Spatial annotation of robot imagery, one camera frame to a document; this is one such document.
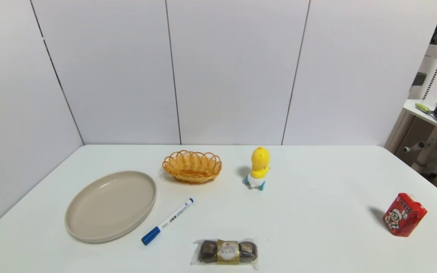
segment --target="chocolate package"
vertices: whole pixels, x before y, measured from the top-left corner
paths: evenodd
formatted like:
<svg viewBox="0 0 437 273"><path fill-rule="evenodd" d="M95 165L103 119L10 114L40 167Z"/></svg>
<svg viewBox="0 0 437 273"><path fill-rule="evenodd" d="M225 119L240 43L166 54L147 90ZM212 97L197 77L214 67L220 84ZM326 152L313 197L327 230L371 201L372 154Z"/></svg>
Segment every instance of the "chocolate package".
<svg viewBox="0 0 437 273"><path fill-rule="evenodd" d="M250 264L259 269L259 254L253 239L241 241L199 240L191 264Z"/></svg>
<svg viewBox="0 0 437 273"><path fill-rule="evenodd" d="M416 228L427 210L407 193L399 193L384 214L384 222L395 236L408 237Z"/></svg>

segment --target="cartoon character print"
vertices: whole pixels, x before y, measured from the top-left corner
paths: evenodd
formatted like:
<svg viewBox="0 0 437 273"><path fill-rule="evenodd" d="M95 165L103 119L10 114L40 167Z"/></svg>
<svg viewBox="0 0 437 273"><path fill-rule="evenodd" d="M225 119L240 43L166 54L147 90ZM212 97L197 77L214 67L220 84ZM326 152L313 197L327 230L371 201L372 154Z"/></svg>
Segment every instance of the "cartoon character print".
<svg viewBox="0 0 437 273"><path fill-rule="evenodd" d="M407 213L405 210L400 212L398 209L393 209L385 216L384 221L387 223L389 228L399 229L399 221L406 218Z"/></svg>

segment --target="gold label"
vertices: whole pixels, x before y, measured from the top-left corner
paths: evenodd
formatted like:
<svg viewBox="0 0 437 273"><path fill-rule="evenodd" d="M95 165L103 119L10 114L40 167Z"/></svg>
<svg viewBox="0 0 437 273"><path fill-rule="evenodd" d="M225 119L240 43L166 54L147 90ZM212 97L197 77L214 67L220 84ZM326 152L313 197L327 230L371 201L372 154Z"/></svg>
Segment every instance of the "gold label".
<svg viewBox="0 0 437 273"><path fill-rule="evenodd" d="M217 253L218 264L239 264L241 262L237 241L218 240L217 246L219 247Z"/></svg>

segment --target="green brush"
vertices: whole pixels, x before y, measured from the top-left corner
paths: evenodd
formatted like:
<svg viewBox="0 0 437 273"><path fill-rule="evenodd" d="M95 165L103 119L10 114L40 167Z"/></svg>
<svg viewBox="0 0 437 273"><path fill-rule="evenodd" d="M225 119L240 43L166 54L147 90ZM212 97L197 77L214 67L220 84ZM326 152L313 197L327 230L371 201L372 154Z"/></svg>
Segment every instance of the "green brush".
<svg viewBox="0 0 437 273"><path fill-rule="evenodd" d="M429 107L427 107L426 105L424 105L424 104L414 104L414 106L417 108L417 109L419 109L421 112L423 112L423 113L425 113L425 114L432 114L433 112L432 112L432 110L430 110L430 108Z"/></svg>

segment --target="blue marker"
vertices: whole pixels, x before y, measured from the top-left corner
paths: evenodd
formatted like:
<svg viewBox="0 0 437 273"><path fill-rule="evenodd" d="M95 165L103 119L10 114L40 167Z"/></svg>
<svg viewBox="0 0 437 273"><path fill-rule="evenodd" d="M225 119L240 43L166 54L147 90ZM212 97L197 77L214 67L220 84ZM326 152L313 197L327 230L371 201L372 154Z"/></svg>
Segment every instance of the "blue marker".
<svg viewBox="0 0 437 273"><path fill-rule="evenodd" d="M144 245L148 245L156 235L158 235L163 229L165 229L173 220L175 220L180 214L182 214L187 208L193 204L193 199L188 199L184 204L182 204L175 212L168 216L164 221L162 221L157 227L149 231L148 234L144 235L141 239Z"/></svg>

